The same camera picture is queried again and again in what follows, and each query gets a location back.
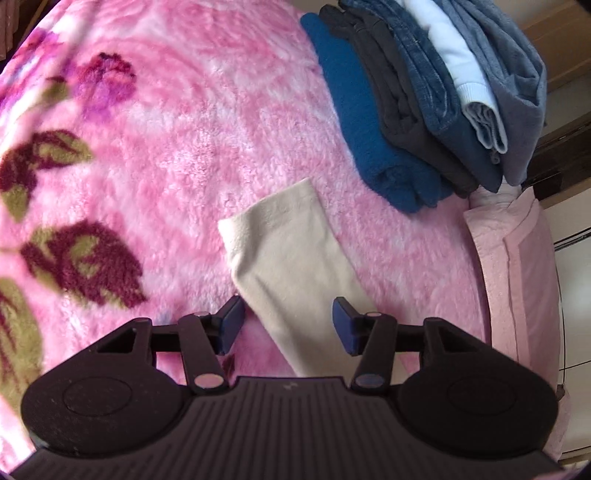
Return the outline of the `pink floral bed blanket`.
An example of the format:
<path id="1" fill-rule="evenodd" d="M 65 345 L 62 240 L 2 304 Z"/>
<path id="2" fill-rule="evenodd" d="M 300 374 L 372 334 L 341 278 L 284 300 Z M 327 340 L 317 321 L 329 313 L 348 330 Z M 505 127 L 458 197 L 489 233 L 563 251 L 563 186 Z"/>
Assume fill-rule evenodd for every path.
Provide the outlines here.
<path id="1" fill-rule="evenodd" d="M 363 184 L 284 1 L 62 1 L 1 75 L 1 467 L 25 388 L 131 318 L 235 292 L 217 224 L 310 179 L 367 294 L 404 323 L 489 319 L 455 196 L 407 216 Z"/>

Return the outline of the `cream white garment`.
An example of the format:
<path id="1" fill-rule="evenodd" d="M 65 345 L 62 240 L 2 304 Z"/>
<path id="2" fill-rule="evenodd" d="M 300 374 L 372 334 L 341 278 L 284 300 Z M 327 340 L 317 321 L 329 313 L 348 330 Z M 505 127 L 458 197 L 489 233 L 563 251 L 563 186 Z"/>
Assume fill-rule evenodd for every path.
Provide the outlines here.
<path id="1" fill-rule="evenodd" d="M 358 362 L 335 331 L 332 302 L 344 297 L 362 313 L 375 304 L 332 234 L 311 181 L 221 220 L 218 232 L 238 293 L 294 373 L 351 380 Z"/>

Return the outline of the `white wardrobe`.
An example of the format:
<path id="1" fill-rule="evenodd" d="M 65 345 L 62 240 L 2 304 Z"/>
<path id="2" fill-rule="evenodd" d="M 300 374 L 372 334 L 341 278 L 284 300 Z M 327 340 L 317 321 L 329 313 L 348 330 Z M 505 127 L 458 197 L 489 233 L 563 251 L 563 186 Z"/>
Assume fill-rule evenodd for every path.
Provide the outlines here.
<path id="1" fill-rule="evenodd" d="M 559 380 L 571 401 L 562 459 L 590 456 L 590 191 L 546 209 L 559 280 Z"/>

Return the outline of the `stack of folded blue clothes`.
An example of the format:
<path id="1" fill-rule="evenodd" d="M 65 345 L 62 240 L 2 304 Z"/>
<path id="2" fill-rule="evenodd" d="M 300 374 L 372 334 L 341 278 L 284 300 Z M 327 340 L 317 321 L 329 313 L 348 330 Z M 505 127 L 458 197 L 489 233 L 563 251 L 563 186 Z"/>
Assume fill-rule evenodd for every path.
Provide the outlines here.
<path id="1" fill-rule="evenodd" d="M 547 69 L 491 1 L 342 1 L 301 17 L 363 182 L 413 214 L 518 186 Z"/>

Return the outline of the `pink pillow far side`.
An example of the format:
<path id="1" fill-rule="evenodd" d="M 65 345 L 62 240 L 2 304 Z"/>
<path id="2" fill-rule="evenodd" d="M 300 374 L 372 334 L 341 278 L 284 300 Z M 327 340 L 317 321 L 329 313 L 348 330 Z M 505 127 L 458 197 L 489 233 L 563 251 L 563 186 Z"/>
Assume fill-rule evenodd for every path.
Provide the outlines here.
<path id="1" fill-rule="evenodd" d="M 559 397 L 559 414 L 544 451 L 557 460 L 571 414 L 561 392 L 559 289 L 554 243 L 532 188 L 502 183 L 470 195 L 464 218 L 485 282 L 492 346 L 529 368 Z"/>

